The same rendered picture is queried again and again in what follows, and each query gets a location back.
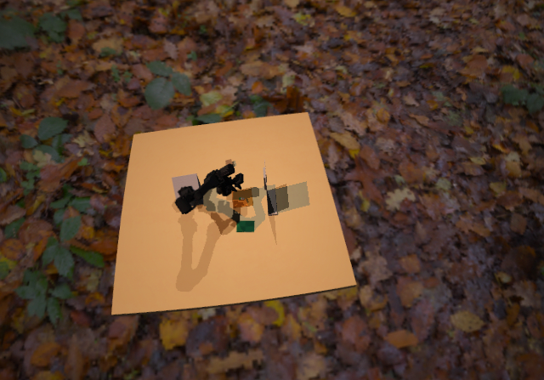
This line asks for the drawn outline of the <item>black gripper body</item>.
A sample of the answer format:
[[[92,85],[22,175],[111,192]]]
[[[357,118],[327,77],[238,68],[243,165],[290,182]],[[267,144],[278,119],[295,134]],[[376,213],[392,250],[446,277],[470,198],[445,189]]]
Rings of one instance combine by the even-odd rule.
[[[236,185],[236,184],[240,185],[240,184],[243,184],[243,182],[244,182],[244,178],[243,178],[242,173],[236,174],[236,176],[233,179],[231,179],[231,177],[226,177],[226,178],[224,178],[224,180],[225,181],[223,183],[229,183],[230,185],[233,185],[233,184],[234,185]],[[217,187],[217,193],[219,195],[221,194],[220,189],[218,187]]]

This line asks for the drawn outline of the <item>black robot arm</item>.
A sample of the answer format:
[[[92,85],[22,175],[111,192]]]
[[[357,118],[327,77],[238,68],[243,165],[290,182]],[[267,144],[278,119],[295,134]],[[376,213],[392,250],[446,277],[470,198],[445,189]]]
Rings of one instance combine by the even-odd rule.
[[[176,199],[175,204],[182,214],[187,214],[195,209],[198,201],[203,199],[203,196],[211,189],[219,188],[222,196],[228,196],[231,194],[232,187],[229,183],[223,183],[224,178],[230,176],[235,172],[232,164],[227,164],[221,167],[219,170],[211,171],[204,179],[204,184],[197,190],[193,191],[191,186],[183,187],[178,191],[179,197]],[[221,186],[219,186],[221,184]],[[194,206],[190,205],[191,201],[194,201]]]

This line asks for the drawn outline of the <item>green flat square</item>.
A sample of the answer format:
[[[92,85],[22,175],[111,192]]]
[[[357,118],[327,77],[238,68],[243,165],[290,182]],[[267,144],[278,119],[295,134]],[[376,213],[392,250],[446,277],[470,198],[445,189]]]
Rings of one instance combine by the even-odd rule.
[[[254,231],[254,221],[236,221],[236,232]]]

